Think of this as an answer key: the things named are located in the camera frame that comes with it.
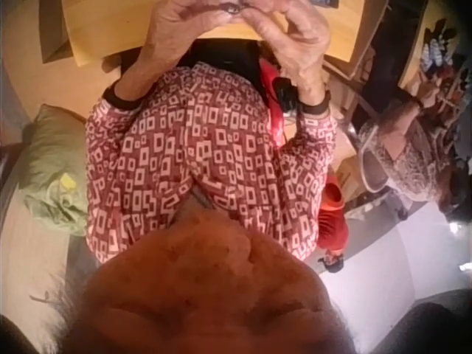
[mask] elderly woman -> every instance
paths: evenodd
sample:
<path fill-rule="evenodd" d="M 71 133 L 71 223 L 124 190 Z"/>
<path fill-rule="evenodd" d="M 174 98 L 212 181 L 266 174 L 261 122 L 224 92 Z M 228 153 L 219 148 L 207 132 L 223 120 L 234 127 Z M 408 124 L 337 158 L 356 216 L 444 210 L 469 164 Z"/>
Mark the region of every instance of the elderly woman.
<path fill-rule="evenodd" d="M 359 135 L 365 140 L 376 130 L 369 148 L 398 192 L 413 201 L 433 201 L 447 213 L 463 201 L 467 179 L 450 165 L 443 136 L 427 120 L 426 109 L 439 91 L 437 83 L 421 83 L 410 101 L 387 111 L 378 127 L 367 122 Z"/>
<path fill-rule="evenodd" d="M 137 62 L 87 122 L 87 241 L 101 262 L 167 228 L 197 185 L 214 208 L 300 260 L 316 248 L 336 133 L 321 80 L 327 22 L 307 0 L 277 1 L 288 34 L 257 8 L 235 15 L 205 4 L 160 1 Z M 242 18 L 298 86 L 298 130 L 281 148 L 248 80 L 202 62 L 175 68 L 199 35 Z"/>
<path fill-rule="evenodd" d="M 277 2 L 288 34 L 255 6 L 238 16 L 161 1 L 138 61 L 95 107 L 87 240 L 108 262 L 60 353 L 354 353 L 325 287 L 297 259 L 316 246 L 333 152 L 320 79 L 329 29 L 306 0 Z M 298 84 L 298 133 L 280 150 L 249 81 L 205 63 L 174 69 L 194 39 L 232 20 L 266 39 Z M 194 184 L 218 210 L 171 226 Z"/>

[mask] black wristband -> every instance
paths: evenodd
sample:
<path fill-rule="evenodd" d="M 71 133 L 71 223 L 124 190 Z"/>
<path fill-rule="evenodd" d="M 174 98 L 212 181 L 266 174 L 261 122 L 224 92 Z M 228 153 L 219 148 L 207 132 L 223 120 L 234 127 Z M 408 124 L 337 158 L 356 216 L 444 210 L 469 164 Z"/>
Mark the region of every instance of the black wristband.
<path fill-rule="evenodd" d="M 115 81 L 110 87 L 108 87 L 103 93 L 103 99 L 110 103 L 113 107 L 121 109 L 122 111 L 133 111 L 141 105 L 141 102 L 146 98 L 140 98 L 136 101 L 126 101 L 122 100 L 115 94 L 115 86 L 117 85 L 118 80 Z"/>
<path fill-rule="evenodd" d="M 299 100 L 298 107 L 299 107 L 299 110 L 303 113 L 313 114 L 313 115 L 318 116 L 328 110 L 328 108 L 330 107 L 330 101 L 331 101 L 331 92 L 328 90 L 326 91 L 324 95 L 323 102 L 321 102 L 319 105 L 306 105 Z"/>

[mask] patterned blouse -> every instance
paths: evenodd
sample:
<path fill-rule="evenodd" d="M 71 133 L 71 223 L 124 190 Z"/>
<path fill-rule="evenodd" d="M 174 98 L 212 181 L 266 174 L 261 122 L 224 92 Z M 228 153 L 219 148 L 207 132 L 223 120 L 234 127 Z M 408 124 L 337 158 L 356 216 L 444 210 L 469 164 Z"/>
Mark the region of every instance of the patterned blouse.
<path fill-rule="evenodd" d="M 421 124 L 427 118 L 418 117 L 406 133 L 406 146 L 396 160 L 392 160 L 378 132 L 370 141 L 369 148 L 394 182 L 395 188 L 413 201 L 434 201 L 439 192 L 437 177 L 448 165 L 445 154 L 437 144 L 427 124 Z M 366 140 L 375 123 L 369 121 L 361 129 L 359 137 Z"/>
<path fill-rule="evenodd" d="M 167 228 L 193 186 L 300 260 L 315 248 L 334 118 L 299 115 L 280 149 L 246 79 L 198 63 L 163 75 L 132 111 L 104 99 L 87 122 L 87 244 L 105 262 Z"/>

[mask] green cushion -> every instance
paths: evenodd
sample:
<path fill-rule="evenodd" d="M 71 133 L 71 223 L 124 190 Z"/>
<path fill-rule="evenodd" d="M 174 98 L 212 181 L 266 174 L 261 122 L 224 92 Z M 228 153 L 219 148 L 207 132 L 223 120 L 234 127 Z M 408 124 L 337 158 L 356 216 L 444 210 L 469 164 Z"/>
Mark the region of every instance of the green cushion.
<path fill-rule="evenodd" d="M 42 105 L 32 125 L 19 189 L 32 216 L 84 235 L 87 224 L 85 120 Z"/>

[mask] sleeve cuff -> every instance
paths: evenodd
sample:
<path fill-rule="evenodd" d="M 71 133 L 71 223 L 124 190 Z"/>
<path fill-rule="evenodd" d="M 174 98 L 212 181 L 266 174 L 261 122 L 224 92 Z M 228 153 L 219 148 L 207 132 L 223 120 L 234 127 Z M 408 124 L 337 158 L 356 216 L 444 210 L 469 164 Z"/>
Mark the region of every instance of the sleeve cuff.
<path fill-rule="evenodd" d="M 144 101 L 144 99 L 147 97 L 146 95 L 143 98 L 140 98 L 139 100 L 136 100 L 136 101 L 122 100 L 115 94 L 115 85 L 117 83 L 118 83 L 118 80 L 115 81 L 113 85 L 108 87 L 103 93 L 103 99 L 115 108 L 118 108 L 122 111 L 133 111 L 137 109 L 141 105 L 142 101 Z"/>

